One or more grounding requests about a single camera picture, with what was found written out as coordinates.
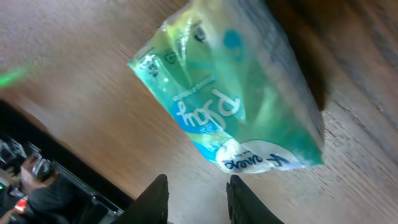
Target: plastic bag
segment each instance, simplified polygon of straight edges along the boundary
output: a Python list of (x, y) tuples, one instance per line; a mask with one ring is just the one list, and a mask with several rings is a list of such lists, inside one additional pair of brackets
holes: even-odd
[(192, 1), (129, 66), (223, 171), (322, 163), (322, 117), (264, 3)]

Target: wooden floor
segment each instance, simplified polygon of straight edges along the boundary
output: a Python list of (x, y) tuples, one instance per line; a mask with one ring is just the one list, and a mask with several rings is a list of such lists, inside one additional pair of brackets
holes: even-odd
[[(398, 220), (398, 1), (270, 0), (325, 120), (325, 165), (242, 175), (286, 223)], [(126, 66), (185, 1), (2, 1), (1, 98), (137, 197), (169, 177), (174, 223), (228, 223), (210, 164)]]

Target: hand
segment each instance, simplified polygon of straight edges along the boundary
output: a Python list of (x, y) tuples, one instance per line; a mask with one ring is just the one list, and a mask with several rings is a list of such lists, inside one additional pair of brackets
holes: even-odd
[(26, 194), (30, 194), (35, 189), (49, 186), (57, 178), (58, 175), (56, 172), (54, 172), (52, 176), (48, 178), (45, 182), (35, 179), (32, 175), (32, 169), (36, 161), (37, 158), (35, 156), (30, 156), (21, 165), (22, 191)]
[(14, 213), (23, 214), (24, 212), (23, 212), (23, 211), (20, 211), (20, 210), (18, 210), (18, 209), (16, 209), (16, 208), (13, 208), (13, 209), (9, 210), (7, 213), (5, 213), (5, 214), (0, 218), (0, 224), (3, 224), (3, 223), (5, 224), (5, 223), (7, 223), (8, 218), (9, 218), (12, 214), (14, 214)]

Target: dark object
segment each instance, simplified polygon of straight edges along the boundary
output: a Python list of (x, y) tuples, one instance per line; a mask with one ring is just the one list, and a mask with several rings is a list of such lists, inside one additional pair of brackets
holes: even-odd
[(112, 224), (166, 224), (168, 201), (167, 176), (161, 174)]
[[(68, 218), (72, 223), (97, 224), (104, 216), (111, 222), (133, 203), (131, 197), (3, 101), (0, 101), (0, 140), (0, 150), (3, 151), (0, 151), (2, 169), (12, 167), (13, 173), (17, 175), (24, 160), (34, 155), (38, 158), (33, 170), (35, 178), (45, 180), (55, 169), (60, 176), (77, 187), (80, 203), (75, 206), (77, 215)], [(28, 213), (12, 218), (21, 222), (27, 218), (36, 218), (29, 217)]]
[(133, 199), (110, 181), (99, 175), (77, 156), (69, 152), (47, 133), (29, 122), (6, 102), (0, 100), (0, 139), (13, 139), (26, 151), (39, 150), (40, 155), (52, 161), (56, 170), (70, 179), (79, 188), (100, 202), (113, 205), (113, 210), (122, 212)]
[(237, 176), (226, 184), (232, 224), (283, 224)]

